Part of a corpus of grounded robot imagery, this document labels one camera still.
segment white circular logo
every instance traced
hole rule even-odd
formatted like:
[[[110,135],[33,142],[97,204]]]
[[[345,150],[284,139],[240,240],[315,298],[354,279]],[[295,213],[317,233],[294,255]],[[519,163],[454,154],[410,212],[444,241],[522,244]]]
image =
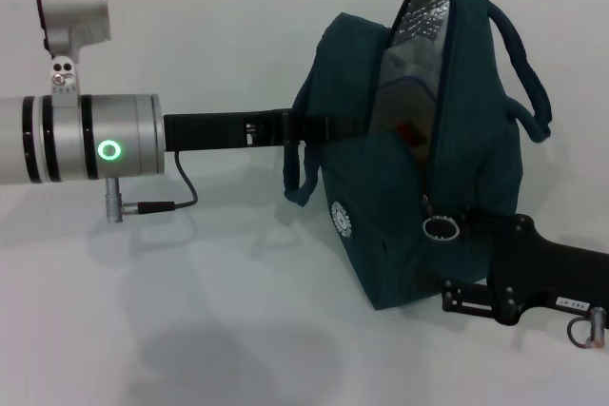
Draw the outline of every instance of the white circular logo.
[[[332,204],[332,221],[334,221],[336,229],[342,236],[345,238],[351,236],[351,220],[343,206],[338,202]]]

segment white table surface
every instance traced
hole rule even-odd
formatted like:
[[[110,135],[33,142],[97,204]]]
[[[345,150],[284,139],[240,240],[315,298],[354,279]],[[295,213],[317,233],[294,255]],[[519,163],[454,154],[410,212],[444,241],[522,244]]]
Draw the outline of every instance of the white table surface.
[[[609,0],[494,1],[555,113],[549,142],[523,139],[521,211],[553,241],[604,251]],[[81,53],[84,92],[158,92],[182,113],[291,106],[339,12],[388,25],[402,0],[109,2],[113,40]],[[0,21],[2,95],[47,93],[35,0],[0,0]],[[117,226],[102,183],[0,188],[1,406],[606,402],[609,357],[571,345],[568,315],[509,328],[438,298],[374,312],[323,189],[305,209],[284,199],[281,150],[183,164],[197,206]],[[187,198],[169,155],[166,176],[123,185],[129,201]]]

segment green led ring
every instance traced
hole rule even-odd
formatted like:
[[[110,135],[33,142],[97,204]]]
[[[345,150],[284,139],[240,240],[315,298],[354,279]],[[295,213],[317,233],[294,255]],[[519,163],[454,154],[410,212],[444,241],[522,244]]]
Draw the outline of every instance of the green led ring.
[[[112,146],[114,148],[114,154],[108,155],[104,152],[104,149],[106,149],[107,146]],[[121,147],[113,140],[104,140],[97,146],[97,154],[105,161],[115,161],[121,155]]]

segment silver ring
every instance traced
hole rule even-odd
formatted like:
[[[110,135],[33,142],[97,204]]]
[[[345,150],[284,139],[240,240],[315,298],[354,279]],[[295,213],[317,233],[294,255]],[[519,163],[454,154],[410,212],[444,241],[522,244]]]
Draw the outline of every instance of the silver ring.
[[[431,233],[429,233],[427,231],[427,224],[430,221],[434,221],[434,220],[442,220],[442,221],[446,221],[446,222],[450,223],[455,228],[455,234],[448,238],[443,238],[443,237],[438,237],[436,235],[432,235]],[[425,222],[422,223],[422,232],[425,234],[425,236],[427,238],[433,240],[434,242],[452,242],[459,236],[459,234],[461,233],[461,230],[459,229],[459,225],[453,218],[449,218],[448,216],[434,216],[432,218],[425,220]]]

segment dark green backpack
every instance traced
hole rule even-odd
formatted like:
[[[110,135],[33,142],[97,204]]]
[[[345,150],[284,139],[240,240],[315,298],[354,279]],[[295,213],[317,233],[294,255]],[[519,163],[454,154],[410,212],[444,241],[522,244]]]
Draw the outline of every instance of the dark green backpack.
[[[503,90],[489,18],[535,116]],[[421,162],[412,130],[404,135],[401,123],[405,113],[424,118],[430,107]],[[515,213],[522,177],[516,121],[542,142],[552,119],[520,37],[489,0],[405,0],[392,29],[341,14],[318,45],[293,109],[353,117],[363,134],[307,143],[300,188],[298,147],[286,146],[285,196],[305,205],[322,169],[328,209],[377,309],[438,293],[442,278],[486,276],[490,242],[460,237],[457,222],[469,208]]]

